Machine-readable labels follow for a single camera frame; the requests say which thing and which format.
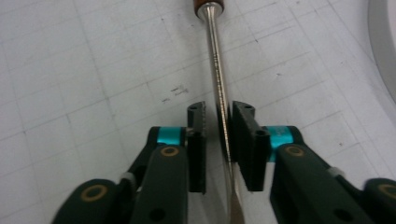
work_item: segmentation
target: teal band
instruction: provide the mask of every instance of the teal band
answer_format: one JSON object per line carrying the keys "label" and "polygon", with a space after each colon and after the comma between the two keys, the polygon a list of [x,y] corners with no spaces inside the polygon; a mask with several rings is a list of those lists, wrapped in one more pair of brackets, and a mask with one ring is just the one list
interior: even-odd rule
{"label": "teal band", "polygon": [[277,148],[287,143],[293,143],[293,135],[291,134],[290,129],[287,126],[265,126],[265,127],[268,129],[268,132],[270,132],[271,134],[272,153],[271,153],[270,161],[275,162]]}
{"label": "teal band", "polygon": [[181,128],[161,127],[158,132],[157,143],[181,146]]}

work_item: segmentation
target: white grid surface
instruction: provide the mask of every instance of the white grid surface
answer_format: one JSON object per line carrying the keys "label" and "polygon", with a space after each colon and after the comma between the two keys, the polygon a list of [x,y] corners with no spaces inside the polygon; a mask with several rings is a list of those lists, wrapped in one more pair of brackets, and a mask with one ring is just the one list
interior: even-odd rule
{"label": "white grid surface", "polygon": [[[299,127],[359,188],[396,177],[367,3],[225,0],[219,18],[231,99],[261,125]],[[209,71],[191,0],[0,0],[0,223],[50,223],[77,185],[117,180],[151,126],[185,126],[202,100],[208,193],[190,194],[189,223],[224,223]],[[247,223],[276,223],[268,189],[243,193]]]}

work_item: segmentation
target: screwdriver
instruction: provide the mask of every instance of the screwdriver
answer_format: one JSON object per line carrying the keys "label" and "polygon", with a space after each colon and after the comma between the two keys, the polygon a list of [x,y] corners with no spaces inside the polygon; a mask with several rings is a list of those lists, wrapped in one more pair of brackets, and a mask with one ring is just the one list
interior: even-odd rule
{"label": "screwdriver", "polygon": [[195,15],[205,22],[207,45],[209,47],[209,58],[211,73],[213,77],[213,87],[216,101],[216,112],[219,123],[219,138],[224,159],[224,174],[227,187],[228,223],[244,224],[244,213],[240,201],[239,189],[235,173],[237,172],[236,162],[232,160],[231,139],[230,139],[230,119],[231,109],[226,90],[226,81],[223,75],[223,68],[220,57],[219,38],[216,25],[216,18],[224,10],[223,0],[194,0]]}

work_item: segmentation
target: metal screwdriver shaft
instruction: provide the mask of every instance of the metal screwdriver shaft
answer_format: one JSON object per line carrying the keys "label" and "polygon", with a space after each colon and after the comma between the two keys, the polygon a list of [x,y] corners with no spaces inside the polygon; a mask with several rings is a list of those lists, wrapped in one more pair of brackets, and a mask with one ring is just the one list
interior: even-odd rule
{"label": "metal screwdriver shaft", "polygon": [[219,136],[224,158],[224,172],[227,186],[228,223],[244,224],[242,205],[235,178],[236,164],[232,162],[229,119],[230,107],[227,98],[226,81],[223,75],[216,18],[223,11],[222,0],[194,0],[195,14],[206,24],[207,44],[213,77]]}

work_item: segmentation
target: screwdriver handle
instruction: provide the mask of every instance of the screwdriver handle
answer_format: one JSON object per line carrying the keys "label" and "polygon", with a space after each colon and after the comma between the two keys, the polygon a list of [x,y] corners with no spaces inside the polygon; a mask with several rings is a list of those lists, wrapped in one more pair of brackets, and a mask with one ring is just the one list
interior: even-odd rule
{"label": "screwdriver handle", "polygon": [[206,3],[217,3],[217,4],[221,5],[222,10],[224,10],[224,1],[223,0],[194,0],[195,15],[198,15],[198,9]]}

